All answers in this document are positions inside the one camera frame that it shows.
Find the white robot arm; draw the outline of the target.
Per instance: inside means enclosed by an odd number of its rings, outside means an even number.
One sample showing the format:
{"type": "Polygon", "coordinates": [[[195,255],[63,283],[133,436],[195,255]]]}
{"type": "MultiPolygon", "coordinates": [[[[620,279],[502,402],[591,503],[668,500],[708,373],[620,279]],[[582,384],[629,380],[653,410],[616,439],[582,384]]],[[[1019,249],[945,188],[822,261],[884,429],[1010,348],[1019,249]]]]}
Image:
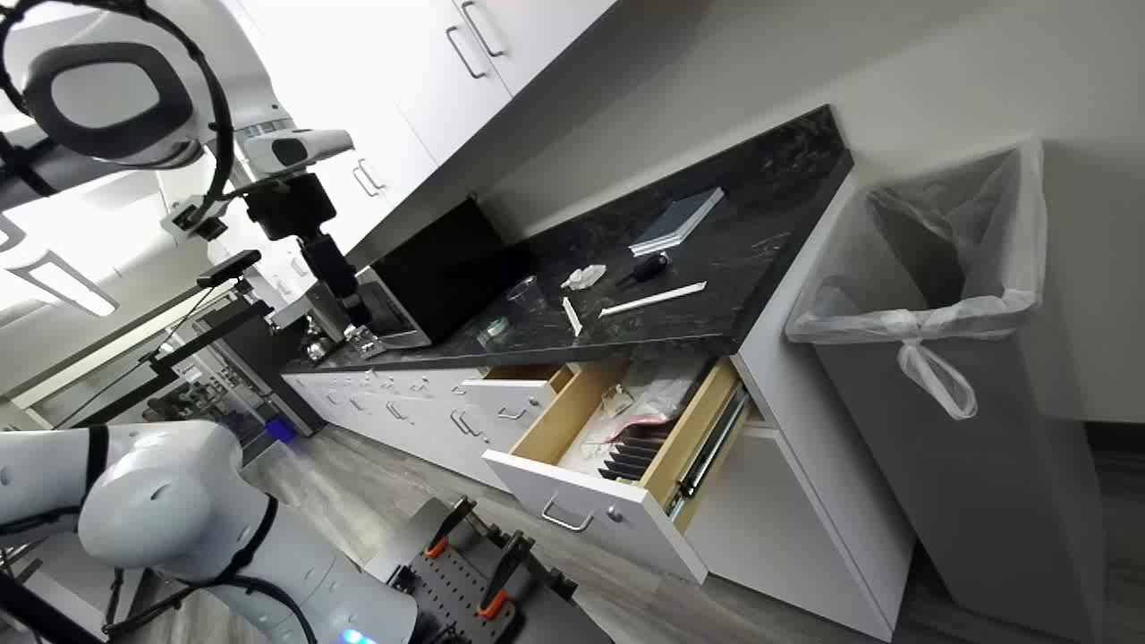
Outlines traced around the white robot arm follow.
{"type": "MultiPolygon", "coordinates": [[[[93,21],[0,68],[26,119],[4,135],[4,200],[56,196],[115,173],[177,173],[213,157],[184,219],[209,231],[229,200],[294,241],[309,267],[353,299],[353,273],[323,231],[332,204],[312,168],[352,148],[306,129],[229,0],[4,0],[0,44],[41,6],[93,21]]],[[[69,521],[87,553],[151,570],[184,594],[213,591],[267,644],[407,644],[418,605],[366,572],[277,494],[242,481],[242,446],[220,423],[80,423],[4,439],[4,531],[69,521]]]]}

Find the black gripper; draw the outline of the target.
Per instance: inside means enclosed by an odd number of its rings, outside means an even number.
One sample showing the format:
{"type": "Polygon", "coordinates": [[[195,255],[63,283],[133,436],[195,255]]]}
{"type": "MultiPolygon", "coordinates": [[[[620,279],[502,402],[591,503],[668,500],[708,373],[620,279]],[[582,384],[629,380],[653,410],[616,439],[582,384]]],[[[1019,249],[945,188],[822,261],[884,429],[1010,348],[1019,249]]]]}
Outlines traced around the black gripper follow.
{"type": "Polygon", "coordinates": [[[260,227],[267,241],[300,241],[300,255],[320,283],[332,289],[353,326],[368,326],[371,315],[363,299],[357,279],[343,249],[323,227],[335,215],[327,186],[306,173],[291,178],[259,184],[248,192],[248,215],[260,227]]]}

